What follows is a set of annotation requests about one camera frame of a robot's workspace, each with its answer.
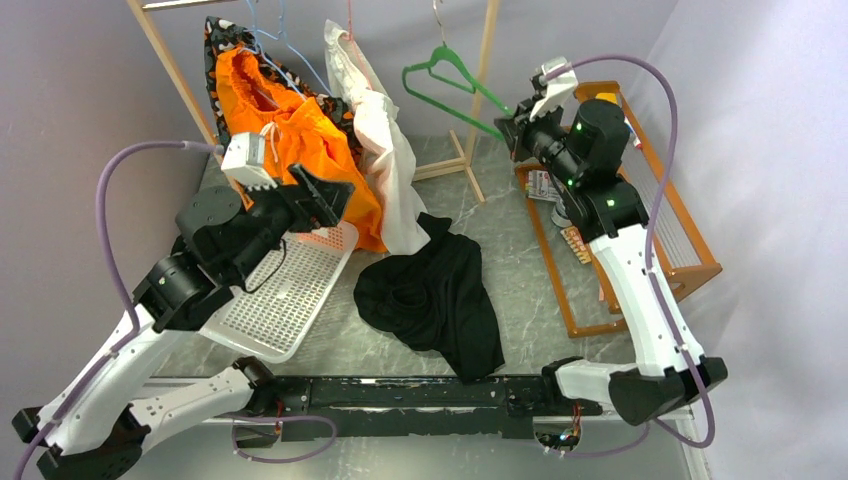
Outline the green plastic hanger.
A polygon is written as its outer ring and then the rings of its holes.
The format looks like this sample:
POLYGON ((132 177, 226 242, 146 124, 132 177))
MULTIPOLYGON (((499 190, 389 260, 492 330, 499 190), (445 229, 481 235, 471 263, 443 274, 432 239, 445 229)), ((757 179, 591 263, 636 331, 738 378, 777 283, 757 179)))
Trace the green plastic hanger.
POLYGON ((455 90, 471 94, 472 96, 479 95, 480 97, 489 101, 491 104, 497 107, 501 113, 509 114, 511 112, 511 110, 501 101, 501 99, 486 87, 484 81, 478 80, 475 76, 471 74, 459 54, 447 45, 445 28, 439 14, 440 4, 442 4, 442 1, 432 2, 434 17, 440 30, 441 44, 433 49, 428 60, 405 66, 402 69, 402 86, 404 90, 411 96, 453 116, 458 120, 461 120, 469 126, 472 126, 477 130, 494 137, 495 139, 504 140, 502 133, 497 128, 481 122, 478 118, 478 114, 468 115, 462 113, 459 110, 456 110, 453 107, 438 101, 434 97, 429 96, 422 91, 414 89, 408 82, 409 77, 411 75, 417 74, 419 72, 425 72, 430 79, 438 83, 447 85, 455 90), (461 81, 453 80, 451 78, 439 75, 437 72, 435 72, 434 69, 440 66, 441 64, 453 67, 459 74, 461 81))

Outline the black shorts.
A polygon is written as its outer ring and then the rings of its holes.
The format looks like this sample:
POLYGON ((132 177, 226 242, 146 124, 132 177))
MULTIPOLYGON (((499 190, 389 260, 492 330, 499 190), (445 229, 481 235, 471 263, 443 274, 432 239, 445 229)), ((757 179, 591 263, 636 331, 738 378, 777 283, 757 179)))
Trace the black shorts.
POLYGON ((410 255, 366 267, 353 298, 360 318, 413 351, 435 351, 464 383, 505 365, 497 314, 483 282, 481 247, 450 231, 452 220, 422 213, 429 242, 410 255))

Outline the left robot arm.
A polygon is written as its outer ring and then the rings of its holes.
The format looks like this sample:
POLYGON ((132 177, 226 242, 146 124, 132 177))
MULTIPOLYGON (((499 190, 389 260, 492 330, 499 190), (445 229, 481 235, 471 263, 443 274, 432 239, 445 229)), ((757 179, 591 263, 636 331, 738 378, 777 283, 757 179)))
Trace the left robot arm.
POLYGON ((253 157, 256 135, 244 153, 194 141, 170 148, 220 154, 236 163, 237 181, 252 200, 223 187, 197 193, 178 213, 171 253, 133 290, 118 271, 106 221, 111 177, 131 155, 153 148, 124 148, 104 167, 96 189, 95 221, 109 273, 123 304, 111 335, 77 377, 51 402, 20 410, 13 427, 26 448, 15 477, 35 461, 45 479, 117 479, 165 439, 203 421, 225 416, 244 422, 282 421, 281 384, 256 357, 237 359, 221 373, 148 399, 138 391, 158 362, 196 335, 216 314, 252 294, 248 278, 274 252, 285 252, 290 233, 338 225, 353 184, 288 167, 286 184, 263 173, 253 157))

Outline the white shorts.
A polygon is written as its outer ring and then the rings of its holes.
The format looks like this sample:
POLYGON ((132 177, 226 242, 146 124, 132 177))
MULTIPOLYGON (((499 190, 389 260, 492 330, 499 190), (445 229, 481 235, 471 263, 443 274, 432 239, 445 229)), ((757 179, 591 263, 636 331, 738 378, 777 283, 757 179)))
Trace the white shorts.
POLYGON ((350 32, 327 20, 323 39, 330 90, 352 109, 364 149, 360 170, 382 209, 380 239, 392 255, 414 254, 430 236, 418 224, 426 207, 412 186, 416 157, 397 124, 398 108, 350 32))

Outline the orange wooden shelf rack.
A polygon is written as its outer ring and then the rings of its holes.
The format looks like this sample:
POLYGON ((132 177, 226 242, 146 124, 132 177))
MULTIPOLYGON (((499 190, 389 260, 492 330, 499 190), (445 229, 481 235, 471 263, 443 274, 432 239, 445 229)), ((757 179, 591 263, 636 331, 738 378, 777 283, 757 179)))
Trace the orange wooden shelf rack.
MULTIPOLYGON (((641 150, 635 147, 626 150, 620 172, 626 179, 635 183, 640 196, 646 203, 650 203, 665 172, 665 167, 657 149, 648 140, 622 94, 619 84, 615 81, 585 82, 577 87, 574 96, 582 103, 604 92, 612 92, 618 96, 619 106, 642 141, 641 150)), ((581 338, 625 331, 627 324, 611 283, 594 258, 589 265, 594 269, 594 275, 599 281, 600 301, 606 305, 608 313, 603 323, 588 324, 575 319, 569 303, 569 295, 563 286, 536 203, 527 197, 525 204, 567 335, 571 338, 581 338)), ((671 183, 665 187, 656 221, 655 252, 658 255, 659 265, 667 277, 675 299, 682 301, 718 275, 722 271, 722 266, 714 258, 683 200, 671 183)))

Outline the pink hanger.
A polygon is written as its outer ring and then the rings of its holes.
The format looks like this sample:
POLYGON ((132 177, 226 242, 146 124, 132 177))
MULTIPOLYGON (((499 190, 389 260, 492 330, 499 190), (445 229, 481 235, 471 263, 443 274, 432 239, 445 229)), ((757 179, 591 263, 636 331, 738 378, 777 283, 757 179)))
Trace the pink hanger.
POLYGON ((369 78, 368 73, 367 73, 367 67, 366 67, 366 64, 364 62, 362 52, 359 49, 358 43, 357 43, 355 35, 354 35, 353 1, 352 0, 346 0, 345 3, 346 3, 346 10, 347 10, 347 38, 348 38, 349 44, 351 46, 351 49, 353 51, 354 57, 356 59, 358 68, 359 68, 360 72, 362 73, 362 75, 365 79, 365 83, 366 83, 366 85, 369 89, 372 89, 373 86, 372 86, 372 83, 371 83, 370 78, 369 78))

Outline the white plastic basket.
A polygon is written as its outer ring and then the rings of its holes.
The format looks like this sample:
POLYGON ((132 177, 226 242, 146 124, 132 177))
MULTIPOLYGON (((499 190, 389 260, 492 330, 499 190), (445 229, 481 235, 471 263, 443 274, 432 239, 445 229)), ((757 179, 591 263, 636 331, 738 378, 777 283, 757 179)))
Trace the white plastic basket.
POLYGON ((281 364, 291 359, 318 317, 358 242, 348 222, 289 232, 248 277, 247 291, 216 312, 199 334, 245 356, 281 364))

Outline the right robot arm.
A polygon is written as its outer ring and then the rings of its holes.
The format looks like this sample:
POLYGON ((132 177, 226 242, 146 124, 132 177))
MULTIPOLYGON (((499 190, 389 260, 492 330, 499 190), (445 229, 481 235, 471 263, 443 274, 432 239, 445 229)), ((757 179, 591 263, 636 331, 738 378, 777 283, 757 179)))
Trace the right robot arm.
POLYGON ((695 339, 661 271, 656 208, 646 207, 620 173, 631 137, 622 107, 585 100, 571 126, 563 127, 563 104, 578 84, 575 69, 562 57, 544 63, 532 79, 534 95, 495 124, 513 161, 534 159, 551 176, 567 218, 611 284, 635 360, 553 363, 539 398, 553 414, 565 413, 577 400, 608 404, 638 426, 694 402, 708 403, 728 371, 695 339))

